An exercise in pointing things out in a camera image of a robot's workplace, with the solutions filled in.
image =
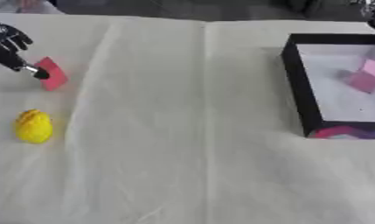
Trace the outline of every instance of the pink sponge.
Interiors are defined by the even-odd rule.
[[[349,85],[368,94],[375,90],[375,60],[368,59],[348,80]]]
[[[65,73],[49,57],[43,58],[40,62],[36,63],[35,66],[44,68],[50,74],[50,78],[41,80],[45,90],[53,91],[67,82]]]

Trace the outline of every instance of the white tablecloth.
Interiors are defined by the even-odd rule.
[[[365,24],[0,15],[70,82],[0,66],[0,224],[375,223],[375,141],[313,140],[278,55]],[[27,109],[56,134],[21,143]]]

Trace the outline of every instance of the yellow ball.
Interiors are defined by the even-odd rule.
[[[52,135],[50,116],[38,109],[22,113],[15,122],[16,136],[28,143],[41,144]]]

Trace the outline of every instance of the floor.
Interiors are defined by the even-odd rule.
[[[153,18],[234,21],[256,19],[311,19],[360,21],[359,7],[320,5],[305,14],[289,9],[286,0],[58,0],[70,14],[128,15]]]

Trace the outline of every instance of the black frame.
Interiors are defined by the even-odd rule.
[[[317,130],[348,126],[375,131],[375,122],[324,121],[309,83],[297,45],[375,45],[375,34],[291,34],[281,56],[292,87],[304,134]]]

